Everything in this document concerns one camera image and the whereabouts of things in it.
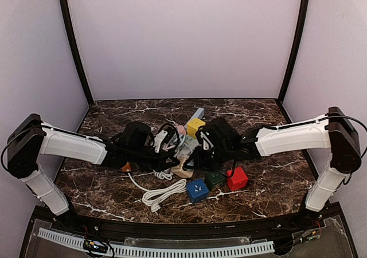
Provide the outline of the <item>dark green cube socket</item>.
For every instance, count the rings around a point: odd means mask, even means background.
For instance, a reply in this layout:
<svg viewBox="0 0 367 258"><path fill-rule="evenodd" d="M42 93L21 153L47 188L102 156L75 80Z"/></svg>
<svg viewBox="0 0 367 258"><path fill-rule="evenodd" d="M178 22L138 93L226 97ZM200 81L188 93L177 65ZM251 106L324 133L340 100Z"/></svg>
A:
<svg viewBox="0 0 367 258"><path fill-rule="evenodd" d="M225 177L218 171L206 172L204 182L207 188L212 191L215 187L221 186L225 182Z"/></svg>

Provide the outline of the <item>right black frame post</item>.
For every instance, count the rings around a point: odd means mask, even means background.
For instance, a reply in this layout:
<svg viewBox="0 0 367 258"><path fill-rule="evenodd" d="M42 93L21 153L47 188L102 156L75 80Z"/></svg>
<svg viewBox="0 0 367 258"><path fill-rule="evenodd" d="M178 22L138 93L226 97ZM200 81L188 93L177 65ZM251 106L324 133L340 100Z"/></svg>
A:
<svg viewBox="0 0 367 258"><path fill-rule="evenodd" d="M292 78L300 43L302 40L302 34L303 34L304 24L306 21L308 5L309 5L309 0L300 0L294 38L292 41L292 46L291 46L290 55L288 58L288 63L286 66L286 71L285 71L282 85L280 87L280 91L279 91L278 98L277 98L280 104L284 103L284 100L285 100L285 97L286 97L286 94L287 94L287 91L290 85L290 81Z"/></svg>

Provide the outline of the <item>beige cube socket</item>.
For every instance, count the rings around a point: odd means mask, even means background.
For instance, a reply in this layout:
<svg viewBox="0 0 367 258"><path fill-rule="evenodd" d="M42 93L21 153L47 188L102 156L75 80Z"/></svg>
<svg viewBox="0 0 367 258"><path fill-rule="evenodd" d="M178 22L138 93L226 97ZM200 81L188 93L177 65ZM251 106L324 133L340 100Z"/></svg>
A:
<svg viewBox="0 0 367 258"><path fill-rule="evenodd" d="M179 165L178 166L174 166L170 169L170 171L177 175L180 178L191 178L193 176L194 171L193 170L184 170L183 166L184 163L186 162L186 158L180 158L179 159Z"/></svg>

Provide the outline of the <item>white power strip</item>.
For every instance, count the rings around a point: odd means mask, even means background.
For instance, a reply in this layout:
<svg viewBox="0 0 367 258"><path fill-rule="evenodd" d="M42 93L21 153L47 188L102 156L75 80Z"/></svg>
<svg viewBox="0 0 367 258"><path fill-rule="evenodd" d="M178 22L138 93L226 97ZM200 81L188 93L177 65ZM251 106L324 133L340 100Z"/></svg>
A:
<svg viewBox="0 0 367 258"><path fill-rule="evenodd" d="M181 147L180 153L190 156L198 145L199 143L196 138L187 135Z"/></svg>

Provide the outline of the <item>grey blue power strip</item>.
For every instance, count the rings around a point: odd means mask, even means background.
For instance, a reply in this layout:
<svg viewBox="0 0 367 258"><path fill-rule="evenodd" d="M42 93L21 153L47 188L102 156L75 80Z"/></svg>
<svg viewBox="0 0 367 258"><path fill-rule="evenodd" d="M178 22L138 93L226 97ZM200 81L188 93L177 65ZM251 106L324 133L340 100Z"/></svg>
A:
<svg viewBox="0 0 367 258"><path fill-rule="evenodd" d="M204 108L198 108L196 110L196 112L192 115L192 117L190 118L190 120L193 120L195 118L197 119L202 119L204 117L204 113L205 113L205 109Z"/></svg>

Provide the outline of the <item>blue cube socket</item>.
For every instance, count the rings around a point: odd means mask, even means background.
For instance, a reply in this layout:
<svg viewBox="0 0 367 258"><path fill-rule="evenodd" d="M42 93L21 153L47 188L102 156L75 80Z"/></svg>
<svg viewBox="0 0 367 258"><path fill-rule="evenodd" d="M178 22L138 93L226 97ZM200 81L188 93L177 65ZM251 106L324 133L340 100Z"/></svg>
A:
<svg viewBox="0 0 367 258"><path fill-rule="evenodd" d="M186 185L186 192L190 202L195 204L207 198L209 189L203 179L197 179Z"/></svg>

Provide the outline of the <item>left black frame post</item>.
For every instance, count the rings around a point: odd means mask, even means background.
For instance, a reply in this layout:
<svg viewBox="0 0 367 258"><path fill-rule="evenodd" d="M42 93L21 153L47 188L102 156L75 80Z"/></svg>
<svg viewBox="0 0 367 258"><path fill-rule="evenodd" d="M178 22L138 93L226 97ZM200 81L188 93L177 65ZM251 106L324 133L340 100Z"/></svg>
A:
<svg viewBox="0 0 367 258"><path fill-rule="evenodd" d="M76 41L76 36L75 36L72 19L71 19L69 3L68 3L68 0L59 0L59 3L60 3L61 14L63 17L65 31L67 34L69 48L70 48L73 62L74 62L74 65L77 71L78 79L81 84L85 99L88 103L88 106L90 107L94 104L94 99L92 97L92 92L91 92L91 89L87 81L87 76L85 74L85 70L84 70L80 52L79 52L79 47Z"/></svg>

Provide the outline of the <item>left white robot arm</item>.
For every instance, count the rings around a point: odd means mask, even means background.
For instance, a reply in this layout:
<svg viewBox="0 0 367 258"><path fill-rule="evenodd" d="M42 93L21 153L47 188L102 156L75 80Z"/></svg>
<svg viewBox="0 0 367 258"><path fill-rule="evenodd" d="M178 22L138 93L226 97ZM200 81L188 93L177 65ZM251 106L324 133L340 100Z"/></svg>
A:
<svg viewBox="0 0 367 258"><path fill-rule="evenodd" d="M57 171L46 163L59 167L62 159L70 158L107 168L134 163L164 171L178 165L179 160L175 157L177 144L167 151L162 149L159 136L163 133L160 129L154 135L148 125L134 121L123 132L103 138L67 131L43 121L39 114L30 114L8 137L1 164L60 216L71 212L72 204L54 182Z"/></svg>

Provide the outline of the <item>pink plug adapter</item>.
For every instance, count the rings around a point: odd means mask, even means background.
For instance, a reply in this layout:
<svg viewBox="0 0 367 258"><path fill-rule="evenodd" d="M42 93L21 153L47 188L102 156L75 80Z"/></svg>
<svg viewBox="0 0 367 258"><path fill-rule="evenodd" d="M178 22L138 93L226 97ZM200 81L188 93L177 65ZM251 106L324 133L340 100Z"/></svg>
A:
<svg viewBox="0 0 367 258"><path fill-rule="evenodd" d="M177 129L179 135L185 136L187 134L185 127L182 126L182 125L177 125L176 129Z"/></svg>

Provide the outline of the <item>yellow cube socket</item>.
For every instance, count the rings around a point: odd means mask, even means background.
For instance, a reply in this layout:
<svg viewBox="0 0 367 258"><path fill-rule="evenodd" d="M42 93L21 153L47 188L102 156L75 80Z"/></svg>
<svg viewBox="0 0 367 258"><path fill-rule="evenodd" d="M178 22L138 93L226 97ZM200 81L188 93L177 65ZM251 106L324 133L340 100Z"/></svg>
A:
<svg viewBox="0 0 367 258"><path fill-rule="evenodd" d="M187 134L194 138L197 139L196 137L196 133L199 130L200 127L206 125L206 122L199 119L199 118L193 118L192 120L190 120L187 123Z"/></svg>

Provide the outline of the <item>red cube socket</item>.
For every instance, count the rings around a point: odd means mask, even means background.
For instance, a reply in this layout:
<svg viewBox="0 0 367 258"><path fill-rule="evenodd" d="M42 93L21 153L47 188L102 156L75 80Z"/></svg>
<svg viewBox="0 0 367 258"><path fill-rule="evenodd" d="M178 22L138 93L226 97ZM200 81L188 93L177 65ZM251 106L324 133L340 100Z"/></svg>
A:
<svg viewBox="0 0 367 258"><path fill-rule="evenodd" d="M227 185L230 191L237 191L246 187L248 177L242 167L235 168L234 174L227 178Z"/></svg>

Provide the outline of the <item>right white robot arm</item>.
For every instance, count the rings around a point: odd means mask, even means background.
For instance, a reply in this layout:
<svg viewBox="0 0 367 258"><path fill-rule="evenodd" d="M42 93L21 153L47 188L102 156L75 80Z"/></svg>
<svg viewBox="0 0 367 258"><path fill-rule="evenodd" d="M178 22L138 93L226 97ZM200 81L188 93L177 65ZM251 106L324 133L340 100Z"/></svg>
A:
<svg viewBox="0 0 367 258"><path fill-rule="evenodd" d="M211 171L229 161L237 163L290 151L307 151L318 176L306 194L304 206L306 210L320 212L339 187L351 180L366 155L366 150L360 148L354 123L366 128L366 124L345 115L336 106L308 120L263 125L243 133L219 117L198 129L198 146L187 163L192 163L193 169Z"/></svg>

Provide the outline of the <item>small circuit board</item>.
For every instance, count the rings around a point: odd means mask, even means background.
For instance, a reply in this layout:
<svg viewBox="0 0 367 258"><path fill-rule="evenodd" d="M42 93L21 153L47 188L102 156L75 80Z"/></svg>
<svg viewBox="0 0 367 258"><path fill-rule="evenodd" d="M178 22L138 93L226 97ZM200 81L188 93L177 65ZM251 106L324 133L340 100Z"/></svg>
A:
<svg viewBox="0 0 367 258"><path fill-rule="evenodd" d="M106 254L108 251L108 246L107 244L96 240L84 240L83 249L87 252Z"/></svg>

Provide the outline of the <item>orange power strip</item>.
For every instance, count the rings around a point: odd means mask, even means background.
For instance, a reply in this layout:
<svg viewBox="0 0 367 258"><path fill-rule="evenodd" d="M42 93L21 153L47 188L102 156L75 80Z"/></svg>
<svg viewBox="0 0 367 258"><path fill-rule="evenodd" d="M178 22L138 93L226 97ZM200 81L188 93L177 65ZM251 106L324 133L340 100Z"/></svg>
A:
<svg viewBox="0 0 367 258"><path fill-rule="evenodd" d="M132 168L131 168L131 163L130 162L127 162L121 169L120 169L121 172L123 173L129 173L132 171Z"/></svg>

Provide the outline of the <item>black frame post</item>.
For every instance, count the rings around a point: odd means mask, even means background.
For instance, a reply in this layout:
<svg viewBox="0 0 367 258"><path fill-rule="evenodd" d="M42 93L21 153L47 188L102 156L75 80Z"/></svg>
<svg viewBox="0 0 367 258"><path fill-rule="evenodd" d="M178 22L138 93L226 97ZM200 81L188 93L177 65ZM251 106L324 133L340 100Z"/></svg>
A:
<svg viewBox="0 0 367 258"><path fill-rule="evenodd" d="M282 85L280 87L280 91L279 91L278 98L277 98L280 104L284 103L284 100L285 100L285 97L286 97L286 94L287 94L287 91L290 85L290 81L292 78L300 43L302 40L302 34L303 34L304 24L306 21L308 5L309 5L309 0L300 0L294 38L292 41L292 46L291 46L290 55L288 58L288 63L286 66L286 71L285 71Z"/></svg>
<svg viewBox="0 0 367 258"><path fill-rule="evenodd" d="M70 48L73 62L74 62L74 65L77 71L78 79L81 84L85 99L88 103L88 106L90 107L94 104L94 99L92 97L92 92L91 92L91 89L87 81L87 76L85 74L85 70L84 70L80 52L79 52L79 47L76 41L76 36L75 36L72 19L71 19L69 3L68 3L68 0L59 0L59 3L60 3L61 14L63 17L65 31L67 34L69 48Z"/></svg>

